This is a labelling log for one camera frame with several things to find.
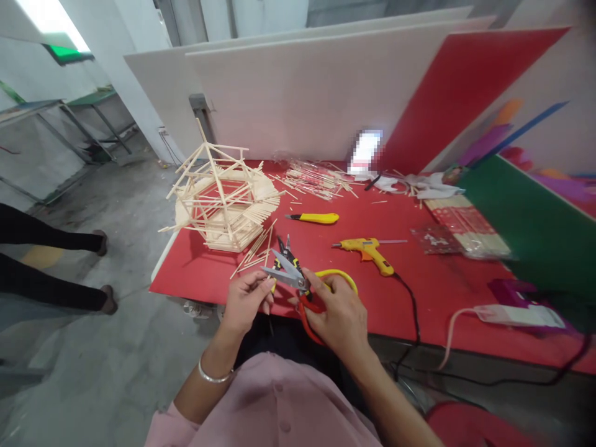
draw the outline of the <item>red scissors handle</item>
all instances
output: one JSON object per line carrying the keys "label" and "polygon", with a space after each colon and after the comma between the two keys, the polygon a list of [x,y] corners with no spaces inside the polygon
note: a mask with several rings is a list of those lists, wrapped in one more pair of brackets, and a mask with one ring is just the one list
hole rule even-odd
{"label": "red scissors handle", "polygon": [[311,339],[313,339],[316,343],[318,343],[321,346],[326,346],[323,340],[321,340],[319,336],[310,327],[309,320],[306,317],[306,311],[304,310],[305,307],[315,312],[316,314],[321,314],[323,312],[323,309],[321,309],[316,304],[308,301],[304,295],[300,296],[300,303],[298,304],[298,313],[300,314],[300,319],[302,320],[302,326],[304,326],[304,330],[309,335],[309,337],[311,337]]}

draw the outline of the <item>shoe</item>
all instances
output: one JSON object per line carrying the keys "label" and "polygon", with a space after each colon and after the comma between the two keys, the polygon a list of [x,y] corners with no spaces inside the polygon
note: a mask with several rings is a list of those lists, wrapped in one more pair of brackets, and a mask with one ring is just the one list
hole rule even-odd
{"label": "shoe", "polygon": [[96,253],[98,256],[105,256],[107,253],[107,234],[102,230],[93,230],[91,234],[95,236],[101,236],[103,238],[101,241],[101,247]]}
{"label": "shoe", "polygon": [[118,310],[118,303],[114,299],[114,289],[109,284],[106,284],[100,290],[107,295],[107,300],[101,308],[101,312],[106,315],[114,315]]}

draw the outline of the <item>hand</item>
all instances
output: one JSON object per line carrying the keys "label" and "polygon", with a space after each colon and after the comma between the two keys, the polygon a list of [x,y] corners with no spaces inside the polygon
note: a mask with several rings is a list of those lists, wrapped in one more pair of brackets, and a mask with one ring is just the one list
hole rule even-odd
{"label": "hand", "polygon": [[275,281],[264,281],[267,274],[262,270],[241,276],[230,283],[225,303],[222,326],[241,335],[246,334],[259,308],[269,315],[273,304],[271,288]]}
{"label": "hand", "polygon": [[372,352],[368,344],[366,308],[341,276],[330,275],[321,281],[308,269],[302,268],[302,272],[327,307],[322,314],[305,309],[310,326],[349,368],[348,363],[358,362],[363,355]]}

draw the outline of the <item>popsicle stick model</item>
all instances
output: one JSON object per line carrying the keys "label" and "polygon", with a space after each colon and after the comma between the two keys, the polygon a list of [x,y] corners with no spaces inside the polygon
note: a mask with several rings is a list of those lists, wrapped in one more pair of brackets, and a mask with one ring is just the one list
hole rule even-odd
{"label": "popsicle stick model", "polygon": [[[256,169],[246,165],[247,148],[211,144],[197,123],[203,144],[176,170],[182,175],[166,196],[176,196],[176,225],[160,232],[188,228],[198,231],[213,250],[239,253],[263,232],[263,222],[278,208],[284,192],[263,174],[263,162]],[[200,156],[206,160],[196,166]]]}

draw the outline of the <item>bangle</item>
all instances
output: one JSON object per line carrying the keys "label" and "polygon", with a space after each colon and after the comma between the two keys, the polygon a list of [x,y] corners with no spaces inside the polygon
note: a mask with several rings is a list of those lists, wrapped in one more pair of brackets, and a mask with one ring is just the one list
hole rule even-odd
{"label": "bangle", "polygon": [[228,380],[232,376],[232,373],[234,372],[234,369],[232,368],[227,376],[222,377],[221,379],[214,379],[213,377],[210,377],[207,374],[205,374],[205,371],[203,371],[203,368],[201,367],[201,360],[202,359],[203,359],[203,355],[201,354],[201,358],[199,359],[199,364],[198,364],[199,374],[207,382],[214,383],[214,384],[224,383],[226,380]]}

